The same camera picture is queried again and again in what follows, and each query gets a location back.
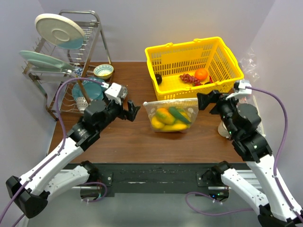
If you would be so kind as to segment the clear zip top bag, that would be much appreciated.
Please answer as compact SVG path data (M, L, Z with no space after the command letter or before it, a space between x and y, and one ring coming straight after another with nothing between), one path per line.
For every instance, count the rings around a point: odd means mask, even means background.
M191 128L198 114L197 98L144 102L155 132L182 132Z

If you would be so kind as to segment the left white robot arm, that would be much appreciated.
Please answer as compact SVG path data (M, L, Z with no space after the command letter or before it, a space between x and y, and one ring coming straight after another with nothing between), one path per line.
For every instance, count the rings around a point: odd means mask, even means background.
M33 218L43 211L56 196L80 185L94 185L98 181L98 170L85 161L70 172L57 174L75 157L86 151L100 138L100 133L116 118L134 121L140 110L131 100L128 110L114 100L106 103L93 100L69 132L63 133L61 143L39 164L20 177L11 176L6 187L11 200L27 218Z

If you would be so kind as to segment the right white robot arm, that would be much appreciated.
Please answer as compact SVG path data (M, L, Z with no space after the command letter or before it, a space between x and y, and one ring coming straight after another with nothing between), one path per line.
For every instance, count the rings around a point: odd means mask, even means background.
M207 95L198 93L197 99L200 110L214 104L210 114L220 116L234 150L252 170L262 190L259 191L240 177L226 161L202 174L203 181L231 187L255 211L263 227L294 227L302 224L303 209L280 179L272 150L257 130L261 123L257 108L247 103L240 104L233 95L217 90Z

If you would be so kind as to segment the yellow plastic shopping basket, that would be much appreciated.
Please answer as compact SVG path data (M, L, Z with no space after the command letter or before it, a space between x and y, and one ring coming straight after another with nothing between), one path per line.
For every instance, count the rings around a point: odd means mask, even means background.
M193 98L212 90L228 93L237 80L244 78L238 61L223 39L209 37L185 43L167 43L145 49L147 67L157 100ZM204 68L208 77L200 86L184 83L179 76L193 76ZM157 84L155 74L162 76Z

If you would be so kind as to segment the yellow banana bunch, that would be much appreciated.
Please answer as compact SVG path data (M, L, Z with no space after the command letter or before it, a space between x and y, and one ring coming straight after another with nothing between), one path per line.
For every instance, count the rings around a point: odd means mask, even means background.
M153 129L157 131L163 132L174 132L174 131L183 131L189 129L191 127L190 124L185 124L180 120L176 120L172 125L164 124L160 122L156 116L153 116L151 119L151 126Z

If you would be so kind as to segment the mango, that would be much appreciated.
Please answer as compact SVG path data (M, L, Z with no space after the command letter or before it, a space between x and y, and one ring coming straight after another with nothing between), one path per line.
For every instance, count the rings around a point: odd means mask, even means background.
M166 108L158 108L155 116L160 122L167 125L173 125L176 120L176 118L172 116Z

